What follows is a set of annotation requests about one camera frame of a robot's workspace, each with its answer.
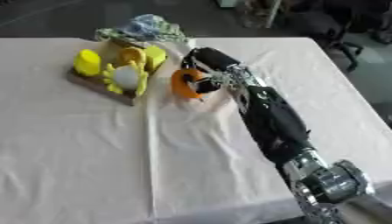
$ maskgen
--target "toy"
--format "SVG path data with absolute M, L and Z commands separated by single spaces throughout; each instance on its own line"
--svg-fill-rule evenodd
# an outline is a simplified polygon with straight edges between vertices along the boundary
M 101 57 L 92 50 L 81 50 L 73 61 L 73 67 L 79 74 L 97 75 L 101 71 Z
M 203 78 L 202 73 L 195 68 L 181 69 L 171 76 L 171 91 L 184 98 L 192 99 L 201 97 L 201 94 L 188 85 L 189 82 L 196 82 Z
M 112 64 L 107 65 L 103 71 L 104 82 L 108 84 L 108 91 L 122 94 L 124 89 L 135 89 L 136 96 L 142 95 L 147 88 L 149 74 L 144 71 L 144 64 L 130 61 L 127 66 L 114 68 Z
M 147 71 L 156 71 L 157 68 L 166 60 L 166 52 L 156 45 L 148 46 L 144 49 L 144 52 L 147 55 Z
M 80 51 L 73 61 L 73 73 L 67 77 L 71 82 L 133 105 L 135 98 L 145 93 L 150 74 L 165 61 L 166 53 L 157 46 L 144 49 L 137 45 L 114 44 L 108 55 L 102 55 L 103 59 L 92 50 Z M 114 49 L 115 59 L 110 53 Z M 102 61 L 109 63 L 102 68 Z
M 127 47 L 118 53 L 118 61 L 121 66 L 126 66 L 131 61 L 135 61 L 137 65 L 145 65 L 147 63 L 147 55 L 143 49 Z

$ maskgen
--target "black robot arm segment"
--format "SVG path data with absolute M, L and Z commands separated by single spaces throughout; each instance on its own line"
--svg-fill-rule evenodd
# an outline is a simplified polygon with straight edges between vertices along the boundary
M 293 107 L 238 60 L 213 48 L 196 48 L 182 67 L 209 73 L 204 87 L 223 87 L 232 95 L 250 135 L 312 223 L 343 223 L 335 206 L 373 192 L 367 176 L 351 162 L 324 162 Z

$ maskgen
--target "yellow block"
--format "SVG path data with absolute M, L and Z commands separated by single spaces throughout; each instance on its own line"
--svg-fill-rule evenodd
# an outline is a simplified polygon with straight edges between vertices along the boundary
M 146 71 L 148 72 L 155 72 L 166 60 L 166 51 L 155 45 L 148 46 L 144 52 L 147 55 Z
M 73 61 L 73 67 L 79 74 L 97 75 L 101 71 L 101 57 L 91 50 L 81 50 Z

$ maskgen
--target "white tablecloth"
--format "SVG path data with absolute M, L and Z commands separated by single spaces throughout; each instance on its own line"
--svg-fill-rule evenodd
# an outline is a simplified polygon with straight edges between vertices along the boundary
M 388 127 L 305 38 L 201 38 L 246 62 L 312 129 L 328 162 L 346 158 L 392 181 Z M 0 223 L 133 224 L 275 221 L 300 211 L 224 90 L 180 101 L 170 58 L 135 107 L 75 86 L 76 38 L 0 39 Z

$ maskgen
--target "yellow cup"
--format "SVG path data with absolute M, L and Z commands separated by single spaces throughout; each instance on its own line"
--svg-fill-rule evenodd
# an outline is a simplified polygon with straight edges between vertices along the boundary
M 101 57 L 92 50 L 81 50 L 73 61 L 73 67 L 79 74 L 95 76 L 101 71 Z

